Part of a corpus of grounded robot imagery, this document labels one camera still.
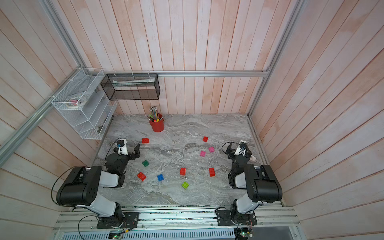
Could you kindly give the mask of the green lego brick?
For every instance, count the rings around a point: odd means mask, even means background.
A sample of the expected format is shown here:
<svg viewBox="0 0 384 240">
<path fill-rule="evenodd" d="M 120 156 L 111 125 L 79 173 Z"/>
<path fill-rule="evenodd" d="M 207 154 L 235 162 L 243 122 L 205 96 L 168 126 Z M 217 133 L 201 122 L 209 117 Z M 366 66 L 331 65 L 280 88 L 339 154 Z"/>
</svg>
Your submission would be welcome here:
<svg viewBox="0 0 384 240">
<path fill-rule="evenodd" d="M 143 161 L 142 164 L 144 165 L 144 167 L 147 167 L 149 165 L 149 162 L 147 160 Z"/>
</svg>

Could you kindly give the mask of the blue lego brick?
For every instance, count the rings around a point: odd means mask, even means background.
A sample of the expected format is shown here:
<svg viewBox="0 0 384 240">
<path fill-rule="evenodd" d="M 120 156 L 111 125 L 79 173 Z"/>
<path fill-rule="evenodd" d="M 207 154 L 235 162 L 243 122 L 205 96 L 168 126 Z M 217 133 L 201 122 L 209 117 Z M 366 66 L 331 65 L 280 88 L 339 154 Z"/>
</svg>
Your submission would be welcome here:
<svg viewBox="0 0 384 240">
<path fill-rule="evenodd" d="M 158 175 L 157 178 L 158 178 L 158 181 L 159 181 L 159 182 L 161 182 L 161 181 L 164 180 L 164 176 L 163 176 L 163 174 Z"/>
</svg>

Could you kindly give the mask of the lime lego brick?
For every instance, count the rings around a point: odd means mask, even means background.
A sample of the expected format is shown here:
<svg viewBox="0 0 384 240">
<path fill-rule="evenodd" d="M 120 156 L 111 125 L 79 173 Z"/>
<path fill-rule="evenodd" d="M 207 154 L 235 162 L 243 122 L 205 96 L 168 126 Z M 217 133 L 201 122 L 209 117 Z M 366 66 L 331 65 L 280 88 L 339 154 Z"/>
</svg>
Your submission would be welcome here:
<svg viewBox="0 0 384 240">
<path fill-rule="evenodd" d="M 189 187 L 189 184 L 187 182 L 183 182 L 182 187 L 186 190 Z"/>
</svg>

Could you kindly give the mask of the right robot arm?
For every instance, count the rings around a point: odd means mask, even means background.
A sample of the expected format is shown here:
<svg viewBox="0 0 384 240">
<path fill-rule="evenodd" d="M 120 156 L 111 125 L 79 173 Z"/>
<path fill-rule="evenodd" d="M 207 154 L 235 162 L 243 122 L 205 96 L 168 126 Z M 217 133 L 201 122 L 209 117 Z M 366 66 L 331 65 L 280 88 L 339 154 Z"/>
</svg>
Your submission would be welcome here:
<svg viewBox="0 0 384 240">
<path fill-rule="evenodd" d="M 224 143 L 227 149 L 223 150 L 232 161 L 228 182 L 233 189 L 246 190 L 246 193 L 234 200 L 229 217 L 235 225 L 255 224 L 255 210 L 264 204 L 281 201 L 283 190 L 271 166 L 255 166 L 250 163 L 255 161 L 256 157 L 247 142 L 235 143 L 235 148 L 232 144 L 233 142 Z"/>
</svg>

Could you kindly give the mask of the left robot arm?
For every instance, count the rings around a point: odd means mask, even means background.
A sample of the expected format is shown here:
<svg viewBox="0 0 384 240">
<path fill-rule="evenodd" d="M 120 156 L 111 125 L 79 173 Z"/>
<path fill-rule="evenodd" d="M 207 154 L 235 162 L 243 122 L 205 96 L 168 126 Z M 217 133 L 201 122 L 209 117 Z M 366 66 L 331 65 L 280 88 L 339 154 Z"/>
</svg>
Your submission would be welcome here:
<svg viewBox="0 0 384 240">
<path fill-rule="evenodd" d="M 121 188 L 129 161 L 140 157 L 140 145 L 129 153 L 125 139 L 118 139 L 114 152 L 101 166 L 74 167 L 59 188 L 56 203 L 63 207 L 86 208 L 96 214 L 97 229 L 127 229 L 138 226 L 139 213 L 124 214 L 121 205 L 99 193 L 99 188 Z"/>
</svg>

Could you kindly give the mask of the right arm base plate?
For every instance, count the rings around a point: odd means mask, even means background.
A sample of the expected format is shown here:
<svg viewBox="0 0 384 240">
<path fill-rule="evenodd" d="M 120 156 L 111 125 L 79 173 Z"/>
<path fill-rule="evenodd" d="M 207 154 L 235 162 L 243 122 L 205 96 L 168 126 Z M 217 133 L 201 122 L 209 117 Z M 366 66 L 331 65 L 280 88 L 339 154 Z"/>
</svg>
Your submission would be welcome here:
<svg viewBox="0 0 384 240">
<path fill-rule="evenodd" d="M 258 224 L 254 213 L 240 214 L 227 209 L 215 210 L 219 226 L 256 226 Z"/>
</svg>

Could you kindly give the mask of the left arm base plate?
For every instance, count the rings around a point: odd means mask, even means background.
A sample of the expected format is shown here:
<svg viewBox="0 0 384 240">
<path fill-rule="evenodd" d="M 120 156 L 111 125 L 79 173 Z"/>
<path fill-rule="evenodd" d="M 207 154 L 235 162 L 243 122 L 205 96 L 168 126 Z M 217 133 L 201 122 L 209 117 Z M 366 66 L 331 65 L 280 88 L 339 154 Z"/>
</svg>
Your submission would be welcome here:
<svg viewBox="0 0 384 240">
<path fill-rule="evenodd" d="M 139 214 L 139 212 L 128 212 L 111 217 L 99 217 L 97 229 L 134 229 L 138 226 Z"/>
</svg>

